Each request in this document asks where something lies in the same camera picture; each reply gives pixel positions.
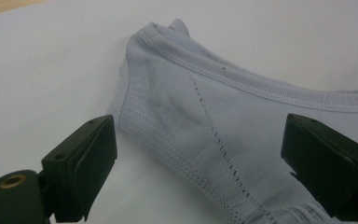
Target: white table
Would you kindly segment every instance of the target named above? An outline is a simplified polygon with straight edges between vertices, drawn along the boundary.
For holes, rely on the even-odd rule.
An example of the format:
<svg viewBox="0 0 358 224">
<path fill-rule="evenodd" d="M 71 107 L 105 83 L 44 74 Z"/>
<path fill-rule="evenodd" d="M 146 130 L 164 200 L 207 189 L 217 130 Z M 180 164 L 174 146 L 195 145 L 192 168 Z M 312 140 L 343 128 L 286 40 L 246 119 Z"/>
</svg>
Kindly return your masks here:
<svg viewBox="0 0 358 224">
<path fill-rule="evenodd" d="M 131 35 L 182 19 L 206 48 L 320 91 L 358 89 L 358 1 L 51 0 L 0 13 L 0 176 L 32 169 L 104 115 Z M 88 223 L 224 223 L 183 178 L 117 134 Z"/>
</svg>

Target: fabric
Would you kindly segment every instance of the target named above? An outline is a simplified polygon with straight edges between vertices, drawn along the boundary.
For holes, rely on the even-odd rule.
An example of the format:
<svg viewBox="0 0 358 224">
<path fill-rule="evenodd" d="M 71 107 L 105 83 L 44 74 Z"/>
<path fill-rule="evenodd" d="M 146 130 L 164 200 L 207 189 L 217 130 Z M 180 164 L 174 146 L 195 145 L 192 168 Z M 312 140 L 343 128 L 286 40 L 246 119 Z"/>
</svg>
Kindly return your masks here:
<svg viewBox="0 0 358 224">
<path fill-rule="evenodd" d="M 290 175 L 282 138 L 293 113 L 358 143 L 358 91 L 311 91 L 253 74 L 192 40 L 177 20 L 131 38 L 109 112 L 229 223 L 340 223 Z"/>
</svg>

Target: seam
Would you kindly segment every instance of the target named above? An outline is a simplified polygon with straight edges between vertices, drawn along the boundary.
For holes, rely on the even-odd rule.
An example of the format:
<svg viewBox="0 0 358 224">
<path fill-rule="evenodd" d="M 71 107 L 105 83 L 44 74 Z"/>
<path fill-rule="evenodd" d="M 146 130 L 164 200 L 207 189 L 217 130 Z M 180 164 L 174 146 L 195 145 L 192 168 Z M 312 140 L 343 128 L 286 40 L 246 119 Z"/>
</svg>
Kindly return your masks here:
<svg viewBox="0 0 358 224">
<path fill-rule="evenodd" d="M 148 36 L 142 32 L 142 30 L 137 35 L 139 35 L 143 39 L 143 41 L 146 43 L 147 46 L 152 48 L 155 52 L 157 52 L 158 54 L 160 54 L 162 57 L 166 58 L 167 60 L 177 63 L 178 65 L 183 66 L 186 69 L 189 69 L 193 72 L 196 72 L 198 74 L 212 78 L 213 80 L 224 83 L 232 88 L 235 88 L 235 89 L 238 89 L 241 91 L 246 91 L 252 95 L 262 97 L 265 99 L 269 99 L 269 100 L 273 100 L 276 102 L 289 104 L 289 105 L 296 105 L 296 106 L 301 106 L 301 107 L 311 108 L 311 109 L 319 109 L 319 110 L 323 110 L 323 111 L 346 112 L 346 113 L 358 112 L 358 105 L 328 105 L 328 104 L 317 103 L 314 101 L 310 101 L 310 102 L 307 102 L 306 104 L 303 104 L 302 101 L 299 99 L 291 99 L 291 98 L 288 98 L 287 96 L 277 94 L 276 92 L 261 91 L 261 90 L 258 90 L 256 87 L 242 86 L 241 84 L 238 84 L 235 81 L 231 80 L 229 77 L 210 76 L 207 73 L 202 71 L 204 69 L 200 69 L 200 68 L 195 69 L 190 66 L 187 66 L 187 63 L 179 62 L 175 58 L 171 57 L 171 55 L 166 54 L 166 53 L 162 52 L 161 50 L 159 50 L 159 48 L 153 43 L 153 40 L 149 39 Z"/>
<path fill-rule="evenodd" d="M 132 88 L 135 88 L 134 83 L 130 82 L 130 84 Z M 132 104 L 136 104 L 136 105 L 141 104 L 143 99 L 136 99 L 135 97 L 140 97 L 140 96 L 137 96 L 135 94 L 134 95 L 135 97 L 133 97 L 131 96 L 132 94 L 135 94 L 135 92 L 132 92 L 131 89 L 129 89 L 128 100 Z M 216 204 L 219 208 L 221 208 L 223 213 L 226 215 L 226 218 L 228 218 L 229 217 L 228 214 L 235 211 L 234 208 L 231 205 L 226 204 L 227 199 L 224 196 L 220 195 L 218 192 L 216 192 L 216 190 L 208 184 L 208 182 L 203 177 L 203 175 L 200 174 L 200 172 L 191 164 L 191 162 L 189 162 L 183 156 L 183 154 L 179 150 L 174 149 L 173 144 L 170 143 L 169 139 L 160 139 L 160 143 L 164 145 L 165 146 L 164 148 L 166 149 L 161 151 L 158 150 L 158 145 L 156 144 L 156 142 L 152 142 L 150 140 L 151 139 L 150 136 L 137 134 L 137 132 L 134 131 L 136 129 L 140 129 L 140 128 L 142 129 L 144 126 L 143 125 L 139 126 L 139 123 L 137 122 L 134 123 L 132 119 L 128 117 L 128 115 L 130 114 L 132 114 L 135 117 L 138 117 L 139 119 L 144 120 L 145 123 L 149 123 L 152 126 L 157 126 L 155 121 L 149 119 L 147 116 L 142 115 L 142 113 L 138 112 L 138 110 L 141 110 L 145 113 L 147 108 L 145 110 L 143 110 L 141 107 L 137 107 L 136 109 L 130 109 L 127 113 L 127 116 L 124 117 L 122 120 L 123 125 L 127 127 L 122 132 L 128 134 L 129 136 L 132 136 L 134 140 L 145 145 L 147 148 L 146 152 L 150 156 L 158 159 L 161 163 L 170 167 L 176 173 L 186 177 L 190 181 L 190 183 L 195 185 L 214 204 Z M 169 137 L 174 138 L 171 132 L 169 132 L 168 130 L 166 130 L 165 132 Z M 149 133 L 149 135 L 158 137 L 158 134 L 156 133 Z"/>
<path fill-rule="evenodd" d="M 126 81 L 127 83 L 125 83 L 126 84 L 126 92 L 125 93 L 122 93 L 123 94 L 123 96 L 121 97 L 122 98 L 122 101 L 121 101 L 121 103 L 120 102 L 118 102 L 118 103 L 120 103 L 119 104 L 119 108 L 115 108 L 115 110 L 117 111 L 117 116 L 118 116 L 118 118 L 117 118 L 117 128 L 118 128 L 118 130 L 119 131 L 123 131 L 121 128 L 120 128 L 120 123 L 121 123 L 121 121 L 120 121 L 120 117 L 121 117 L 121 111 L 123 110 L 123 106 L 124 106 L 124 104 L 125 104 L 125 102 L 126 102 L 126 99 L 127 99 L 127 97 L 128 97 L 128 93 L 129 93 L 129 89 L 130 89 L 130 66 L 129 66 L 129 61 L 128 61 L 128 55 L 127 55 L 127 53 L 126 53 L 126 57 L 125 57 L 125 62 L 124 62 L 126 65 L 127 65 L 127 74 L 125 74 L 124 75 L 124 80 L 123 81 Z"/>
<path fill-rule="evenodd" d="M 307 204 L 303 204 L 305 210 L 315 219 L 319 219 L 320 221 L 324 221 L 324 218 L 319 215 L 311 206 Z"/>
<path fill-rule="evenodd" d="M 220 155 L 223 157 L 223 160 L 225 161 L 225 164 L 227 165 L 228 170 L 231 172 L 232 179 L 234 180 L 235 183 L 237 183 L 238 187 L 241 189 L 241 194 L 245 195 L 245 198 L 249 199 L 250 202 L 253 204 L 253 206 L 255 206 L 259 210 L 259 212 L 261 212 L 268 219 L 268 221 L 271 224 L 278 224 L 277 219 L 261 203 L 259 203 L 243 185 L 243 182 L 239 176 L 239 173 L 238 173 L 236 167 L 234 166 L 234 164 L 232 162 L 230 162 L 229 156 L 227 155 L 227 150 L 225 148 L 224 141 L 222 140 L 222 137 L 220 136 L 219 132 L 213 125 L 213 121 L 207 111 L 207 107 L 205 105 L 205 100 L 202 98 L 202 94 L 200 92 L 200 87 L 199 87 L 197 81 L 189 73 L 187 73 L 187 74 L 188 74 L 192 84 L 194 85 L 195 92 L 196 92 L 197 96 L 199 97 L 200 106 L 202 107 L 202 110 L 205 113 L 207 120 L 209 121 L 209 126 L 211 129 L 211 132 L 213 133 L 215 143 L 217 144 L 217 147 L 219 148 Z"/>
<path fill-rule="evenodd" d="M 310 223 L 310 220 L 299 209 L 292 208 L 295 215 L 300 219 L 301 223 Z"/>
</svg>

